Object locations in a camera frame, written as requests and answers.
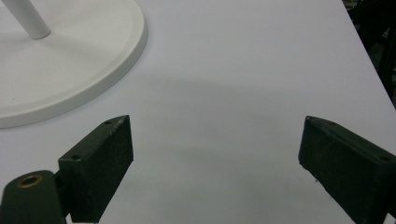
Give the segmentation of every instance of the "white disc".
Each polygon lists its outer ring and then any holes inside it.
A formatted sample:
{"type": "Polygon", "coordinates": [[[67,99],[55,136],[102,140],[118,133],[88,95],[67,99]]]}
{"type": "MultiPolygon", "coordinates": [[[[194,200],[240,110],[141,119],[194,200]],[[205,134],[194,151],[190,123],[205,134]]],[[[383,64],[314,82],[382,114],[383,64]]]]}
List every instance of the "white disc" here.
{"type": "Polygon", "coordinates": [[[147,28],[133,0],[32,1],[51,29],[33,40],[0,5],[0,128],[58,116],[134,65],[147,28]]]}

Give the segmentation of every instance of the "white table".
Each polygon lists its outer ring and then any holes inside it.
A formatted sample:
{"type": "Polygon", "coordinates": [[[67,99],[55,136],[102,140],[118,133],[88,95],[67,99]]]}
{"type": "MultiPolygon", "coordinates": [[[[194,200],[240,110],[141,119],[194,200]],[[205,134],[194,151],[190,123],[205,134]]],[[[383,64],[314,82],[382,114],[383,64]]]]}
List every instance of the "white table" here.
{"type": "Polygon", "coordinates": [[[306,115],[396,153],[396,112],[342,1],[137,3],[148,43],[136,65],[78,109],[0,130],[1,188],[57,171],[129,114],[135,161],[101,223],[352,223],[297,159],[306,115]]]}

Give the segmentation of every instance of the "white pole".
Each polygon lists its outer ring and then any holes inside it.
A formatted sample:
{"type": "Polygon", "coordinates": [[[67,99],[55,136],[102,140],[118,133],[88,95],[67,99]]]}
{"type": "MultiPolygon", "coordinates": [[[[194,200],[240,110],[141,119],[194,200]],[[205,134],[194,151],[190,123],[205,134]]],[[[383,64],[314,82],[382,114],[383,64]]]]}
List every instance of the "white pole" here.
{"type": "Polygon", "coordinates": [[[30,37],[41,39],[50,34],[50,28],[30,0],[2,0],[2,2],[30,37]]]}

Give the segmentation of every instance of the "round white base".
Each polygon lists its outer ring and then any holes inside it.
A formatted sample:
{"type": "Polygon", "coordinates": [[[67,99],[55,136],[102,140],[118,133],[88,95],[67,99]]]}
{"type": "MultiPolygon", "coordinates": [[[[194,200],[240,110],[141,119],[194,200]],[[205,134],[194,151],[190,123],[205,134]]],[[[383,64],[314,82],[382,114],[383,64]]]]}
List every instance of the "round white base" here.
{"type": "Polygon", "coordinates": [[[0,128],[58,116],[120,80],[145,47],[133,0],[32,1],[51,29],[33,40],[0,4],[0,128]]]}

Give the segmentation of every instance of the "table surface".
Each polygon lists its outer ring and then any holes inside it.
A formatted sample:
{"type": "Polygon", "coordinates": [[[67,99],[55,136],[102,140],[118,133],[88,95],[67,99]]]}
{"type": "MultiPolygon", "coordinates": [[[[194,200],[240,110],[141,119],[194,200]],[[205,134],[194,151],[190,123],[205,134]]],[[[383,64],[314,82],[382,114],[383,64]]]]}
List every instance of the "table surface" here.
{"type": "Polygon", "coordinates": [[[396,153],[395,110],[342,1],[136,2],[136,65],[75,110],[0,130],[1,188],[129,114],[134,162],[101,223],[352,223],[297,159],[307,115],[396,153]]]}

